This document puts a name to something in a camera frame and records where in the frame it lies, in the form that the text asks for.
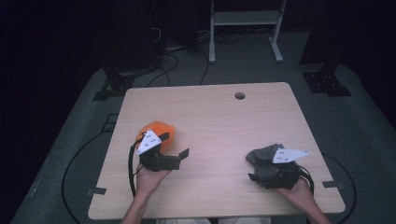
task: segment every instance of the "wooden table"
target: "wooden table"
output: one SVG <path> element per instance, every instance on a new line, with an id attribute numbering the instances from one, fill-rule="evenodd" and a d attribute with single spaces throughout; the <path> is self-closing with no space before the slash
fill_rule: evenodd
<path id="1" fill-rule="evenodd" d="M 246 97 L 239 100 L 235 94 Z M 311 153 L 297 162 L 315 182 L 315 198 L 325 213 L 345 205 L 287 83 L 131 89 L 125 95 L 89 211 L 92 219 L 122 218 L 133 195 L 128 154 L 139 130 L 159 120 L 176 127 L 168 155 L 190 148 L 190 156 L 162 182 L 144 217 L 245 217 L 299 213 L 270 189 L 248 178 L 249 151 L 281 143 Z M 138 157 L 134 156 L 134 165 Z"/>

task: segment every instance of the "black mount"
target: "black mount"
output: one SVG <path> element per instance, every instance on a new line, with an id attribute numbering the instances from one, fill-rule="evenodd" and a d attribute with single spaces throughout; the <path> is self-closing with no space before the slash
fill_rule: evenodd
<path id="1" fill-rule="evenodd" d="M 136 77 L 148 74 L 156 69 L 156 67 L 151 67 L 145 70 L 132 70 L 125 71 L 126 74 L 131 74 L 128 76 L 121 75 L 121 71 L 115 66 L 105 66 L 107 79 L 102 86 L 102 89 L 97 91 L 93 97 L 93 101 L 105 101 L 107 97 L 118 97 L 125 96 L 125 93 L 132 88 L 134 84 L 134 79 Z"/>
<path id="2" fill-rule="evenodd" d="M 277 172 L 273 175 L 248 174 L 251 181 L 256 181 L 266 189 L 292 189 L 300 176 L 299 167 L 295 161 L 288 163 L 267 162 L 262 168 L 273 166 Z"/>
<path id="3" fill-rule="evenodd" d="M 151 171 L 178 170 L 180 162 L 189 156 L 190 149 L 180 152 L 178 156 L 164 156 L 160 152 L 161 144 L 140 155 L 140 162 Z"/>
<path id="4" fill-rule="evenodd" d="M 319 72 L 304 72 L 303 76 L 312 93 L 327 93 L 329 96 L 351 96 L 347 87 L 341 85 L 334 75 L 338 62 L 326 62 Z"/>

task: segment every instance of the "white shelf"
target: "white shelf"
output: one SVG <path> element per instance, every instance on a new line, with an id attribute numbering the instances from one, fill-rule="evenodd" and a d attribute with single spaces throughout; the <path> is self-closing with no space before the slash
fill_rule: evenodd
<path id="1" fill-rule="evenodd" d="M 214 25 L 276 24 L 279 11 L 215 12 Z"/>

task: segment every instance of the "person's left hand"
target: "person's left hand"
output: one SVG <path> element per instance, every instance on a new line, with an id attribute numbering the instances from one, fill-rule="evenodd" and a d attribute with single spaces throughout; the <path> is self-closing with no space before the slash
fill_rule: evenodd
<path id="1" fill-rule="evenodd" d="M 160 186 L 163 179 L 171 173 L 171 171 L 153 172 L 140 163 L 137 166 L 136 174 L 136 194 L 150 196 Z"/>

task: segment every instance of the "cable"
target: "cable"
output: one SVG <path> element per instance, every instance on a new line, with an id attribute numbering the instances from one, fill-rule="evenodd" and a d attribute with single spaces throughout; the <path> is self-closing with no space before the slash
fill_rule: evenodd
<path id="1" fill-rule="evenodd" d="M 204 35 L 201 35 L 201 36 L 198 36 L 198 39 L 197 39 L 197 42 L 199 43 L 199 42 L 202 42 L 202 41 L 204 41 L 204 40 L 206 40 L 206 39 L 208 39 L 209 37 L 210 37 L 210 32 L 209 31 L 207 31 L 207 30 L 205 30 L 205 31 L 198 31 L 198 34 L 199 33 L 205 33 Z"/>
<path id="2" fill-rule="evenodd" d="M 108 123 L 109 117 L 110 117 L 110 116 L 113 116 L 113 115 L 116 115 L 116 114 L 109 114 L 109 115 L 107 116 L 106 123 L 104 124 L 103 127 L 105 127 L 106 124 Z M 64 182 L 65 182 L 65 180 L 66 180 L 67 173 L 68 173 L 68 171 L 69 171 L 69 169 L 70 169 L 70 166 L 72 165 L 73 161 L 76 159 L 76 157 L 78 156 L 78 154 L 79 154 L 87 145 L 89 145 L 93 140 L 95 140 L 96 138 L 98 138 L 98 137 L 99 137 L 100 135 L 102 135 L 103 133 L 112 133 L 111 130 L 114 130 L 114 126 L 108 128 L 108 129 L 102 128 L 102 131 L 99 132 L 99 134 L 97 134 L 96 136 L 94 136 L 93 138 L 91 138 L 87 143 L 85 143 L 85 144 L 76 152 L 76 154 L 73 156 L 72 160 L 67 164 L 66 170 L 64 171 L 64 177 L 62 178 L 62 189 L 61 189 L 61 191 L 62 191 L 62 200 L 63 200 L 63 202 L 64 202 L 64 206 L 65 206 L 67 212 L 69 213 L 70 217 L 73 218 L 73 220 L 74 220 L 77 224 L 79 224 L 80 222 L 79 222 L 78 219 L 73 215 L 73 212 L 70 210 L 69 204 L 67 203 L 66 197 L 65 197 L 65 195 L 64 195 Z"/>
<path id="3" fill-rule="evenodd" d="M 305 169 L 303 166 L 301 165 L 297 165 L 299 168 L 303 169 L 307 174 L 309 174 L 309 176 L 312 176 L 309 171 L 307 169 Z"/>
<path id="4" fill-rule="evenodd" d="M 154 79 L 152 79 L 152 80 L 148 83 L 148 85 L 146 86 L 146 88 L 149 87 L 149 85 L 151 85 L 151 83 L 154 82 L 157 78 L 159 78 L 159 77 L 161 77 L 161 76 L 163 76 L 163 75 L 167 75 L 167 77 L 168 77 L 168 85 L 170 84 L 170 77 L 168 76 L 168 72 L 174 70 L 174 69 L 177 67 L 177 65 L 178 65 L 178 58 L 177 58 L 176 56 L 172 55 L 172 54 L 167 54 L 167 55 L 173 57 L 173 58 L 176 60 L 175 65 L 174 65 L 171 69 L 169 69 L 169 70 L 167 70 L 167 71 L 164 71 L 164 70 L 163 70 L 164 72 L 161 73 L 161 74 L 159 74 L 158 76 L 156 76 Z"/>
<path id="5" fill-rule="evenodd" d="M 137 173 L 139 173 L 139 171 L 140 171 L 141 169 L 143 169 L 143 167 L 144 167 L 144 166 L 141 166 L 141 167 L 134 173 L 134 176 L 137 175 Z"/>
<path id="6" fill-rule="evenodd" d="M 158 28 L 156 28 L 156 27 L 151 27 L 151 30 L 156 30 L 156 31 L 158 31 L 157 40 L 160 40 L 160 39 L 161 39 L 161 36 L 162 36 L 161 30 L 158 29 Z"/>
<path id="7" fill-rule="evenodd" d="M 235 44 L 235 43 L 237 43 L 239 41 L 242 41 L 242 40 L 244 40 L 246 38 L 244 34 L 240 34 L 240 35 L 242 36 L 241 38 L 239 38 L 236 35 L 229 35 L 227 33 L 220 33 L 220 34 L 216 35 L 216 40 L 215 41 L 216 41 L 216 43 L 221 44 L 221 45 L 231 45 L 231 44 Z"/>
<path id="8" fill-rule="evenodd" d="M 298 174 L 304 177 L 309 182 L 309 189 L 311 190 L 312 195 L 314 195 L 315 185 L 314 185 L 314 181 L 312 180 L 312 176 L 303 171 L 300 171 Z"/>
<path id="9" fill-rule="evenodd" d="M 136 187 L 134 186 L 134 176 L 139 172 L 139 170 L 134 173 L 133 171 L 133 165 L 132 163 L 134 162 L 134 149 L 136 148 L 136 145 L 141 143 L 143 141 L 143 137 L 137 139 L 134 144 L 131 146 L 129 150 L 129 156 L 128 156 L 128 176 L 129 176 L 129 185 L 131 187 L 131 192 L 132 195 L 136 195 Z"/>
<path id="10" fill-rule="evenodd" d="M 355 181 L 353 180 L 352 175 L 347 171 L 347 168 L 346 168 L 343 164 L 341 164 L 341 162 L 339 162 L 338 160 L 336 160 L 335 158 L 329 156 L 329 155 L 326 154 L 326 153 L 323 153 L 323 152 L 322 152 L 321 154 L 322 154 L 322 156 L 325 156 L 325 157 L 327 157 L 328 159 L 330 159 L 330 160 L 334 161 L 335 163 L 337 163 L 337 164 L 344 170 L 344 172 L 345 172 L 346 175 L 348 176 L 349 181 L 350 181 L 350 183 L 351 183 L 351 185 L 352 185 L 352 189 L 353 189 L 353 202 L 352 202 L 352 205 L 351 205 L 351 208 L 350 208 L 349 212 L 347 212 L 346 215 L 338 222 L 339 224 L 341 224 L 341 223 L 344 223 L 344 222 L 350 217 L 350 215 L 352 215 L 352 213 L 353 213 L 353 211 L 355 210 L 355 207 L 356 207 L 356 202 L 357 202 L 357 200 L 358 200 L 358 193 L 357 193 L 357 191 L 356 191 Z"/>
<path id="11" fill-rule="evenodd" d="M 205 59 L 206 59 L 206 69 L 205 69 L 204 75 L 202 76 L 201 81 L 200 81 L 200 83 L 199 83 L 200 85 L 202 85 L 202 83 L 204 82 L 204 78 L 205 78 L 205 76 L 206 76 L 206 73 L 207 73 L 207 69 L 209 68 L 209 59 L 208 59 L 206 53 L 205 53 L 203 50 L 201 50 L 201 49 L 198 49 L 198 50 L 199 50 L 202 54 L 204 54 Z"/>

